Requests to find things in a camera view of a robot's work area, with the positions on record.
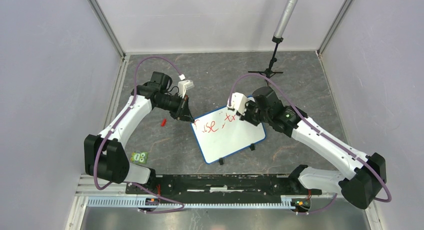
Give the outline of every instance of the white wall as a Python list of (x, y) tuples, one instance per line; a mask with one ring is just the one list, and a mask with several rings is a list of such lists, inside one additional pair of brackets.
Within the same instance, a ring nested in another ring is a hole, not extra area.
[(119, 57), (87, 0), (0, 0), (0, 229), (63, 229)]
[[(273, 50), (287, 0), (97, 0), (126, 52)], [(299, 0), (281, 50), (316, 50), (344, 0)]]
[(386, 158), (386, 229), (422, 229), (424, 0), (354, 0), (323, 53), (348, 139)]

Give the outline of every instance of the red handwriting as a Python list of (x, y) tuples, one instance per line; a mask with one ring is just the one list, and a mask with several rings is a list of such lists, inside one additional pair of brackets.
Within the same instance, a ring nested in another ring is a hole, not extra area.
[[(225, 114), (225, 119), (224, 119), (224, 124), (221, 126), (221, 129), (222, 128), (224, 128), (224, 126), (226, 125), (226, 122), (228, 121), (228, 122), (233, 122), (233, 121), (235, 121), (236, 120), (236, 115), (233, 115), (233, 116), (231, 116), (231, 115), (229, 115), (228, 113), (226, 113)], [(200, 121), (200, 120), (196, 120), (196, 121), (194, 121), (194, 126), (195, 126), (195, 128), (196, 128), (196, 130), (197, 130), (197, 128), (198, 128), (198, 126), (196, 125), (196, 123), (198, 122), (198, 121)], [(201, 130), (203, 133), (211, 133), (211, 132), (216, 132), (216, 131), (218, 131), (219, 130), (219, 128), (214, 128), (215, 127), (215, 121), (212, 121), (212, 122), (207, 122), (205, 125), (203, 125), (203, 130)]]
[(200, 121), (199, 119), (197, 119), (196, 121), (194, 121), (194, 126), (196, 127), (196, 130), (198, 129), (198, 126), (196, 126), (196, 122)]
[(228, 120), (229, 122), (232, 122), (232, 121), (235, 121), (236, 120), (236, 115), (234, 115), (234, 116), (230, 116), (229, 114), (225, 114), (226, 115), (226, 118), (225, 118), (225, 120), (224, 121), (226, 121), (226, 120)]
[(209, 132), (216, 132), (216, 131), (218, 131), (218, 129), (216, 129), (215, 131), (214, 131), (214, 129), (213, 129), (213, 127), (215, 126), (215, 121), (212, 121), (211, 123), (210, 123), (210, 126), (208, 126), (208, 124), (206, 123), (206, 127), (207, 128), (209, 128), (209, 131), (208, 131), (208, 133)]

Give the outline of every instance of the cable clip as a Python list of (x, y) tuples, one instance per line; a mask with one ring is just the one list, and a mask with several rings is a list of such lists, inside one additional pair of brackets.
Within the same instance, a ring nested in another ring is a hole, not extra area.
[(318, 134), (318, 136), (321, 136), (321, 134), (324, 132), (324, 130), (321, 128), (320, 130), (319, 130), (319, 132), (317, 133)]

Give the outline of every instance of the white plastic part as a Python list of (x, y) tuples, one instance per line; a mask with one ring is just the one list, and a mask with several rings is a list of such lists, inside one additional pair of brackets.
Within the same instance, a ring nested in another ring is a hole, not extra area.
[(135, 128), (139, 125), (142, 119), (150, 111), (152, 111), (152, 103), (150, 102), (150, 100), (146, 99), (144, 96), (137, 96), (133, 107), (126, 114), (125, 118), (122, 119), (122, 121), (118, 124), (116, 129), (112, 129), (112, 126), (115, 124), (118, 118), (120, 118), (120, 116), (124, 113), (124, 111), (128, 108), (128, 106), (130, 106), (132, 101), (133, 101), (133, 96), (130, 96), (127, 104), (118, 114), (118, 116), (116, 116), (113, 122), (109, 124), (109, 126), (107, 126), (107, 128), (105, 128), (103, 131), (100, 132), (100, 136), (105, 137), (110, 130), (113, 130), (113, 133), (112, 135), (110, 135), (109, 140), (113, 140), (116, 138), (122, 144), (122, 147), (124, 149), (128, 139), (130, 138), (131, 134), (134, 132)]
[(320, 189), (326, 192), (341, 194), (339, 181), (345, 177), (339, 171), (305, 168), (299, 175), (299, 182), (307, 189)]
[(187, 90), (193, 88), (195, 84), (192, 80), (185, 80), (178, 82), (178, 95), (180, 97), (184, 97), (186, 95)]
[[(325, 133), (325, 135), (331, 137), (340, 145), (349, 149), (352, 153), (356, 154), (362, 160), (367, 161), (366, 153), (358, 151), (353, 147), (340, 141), (339, 139), (322, 129), (322, 127), (318, 126), (318, 124), (316, 124), (314, 120), (312, 120), (312, 118), (308, 117), (306, 120), (312, 125), (314, 125), (316, 128), (318, 128), (321, 134)], [(345, 151), (343, 151), (333, 143), (329, 142), (321, 135), (317, 134), (304, 121), (300, 121), (297, 125), (298, 128), (293, 129), (291, 137), (294, 140), (300, 141), (301, 143), (307, 145), (312, 150), (316, 151), (319, 155), (327, 159), (348, 180), (352, 179), (356, 175), (355, 168), (361, 169), (363, 167), (360, 162), (355, 159), (352, 159), (352, 157), (349, 156)]]
[(126, 175), (126, 178), (124, 181), (145, 184), (147, 183), (149, 176), (150, 176), (149, 168), (130, 163), (128, 175)]
[(245, 115), (246, 102), (249, 99), (242, 93), (235, 92), (231, 96), (231, 102), (227, 102), (227, 108), (231, 110), (236, 110), (241, 115)]

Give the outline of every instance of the whiteboard stand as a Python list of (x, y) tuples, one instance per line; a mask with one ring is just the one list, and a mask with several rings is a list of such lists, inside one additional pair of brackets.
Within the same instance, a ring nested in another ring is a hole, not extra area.
[(207, 164), (219, 161), (266, 138), (264, 125), (240, 121), (235, 111), (226, 106), (194, 119), (194, 136)]

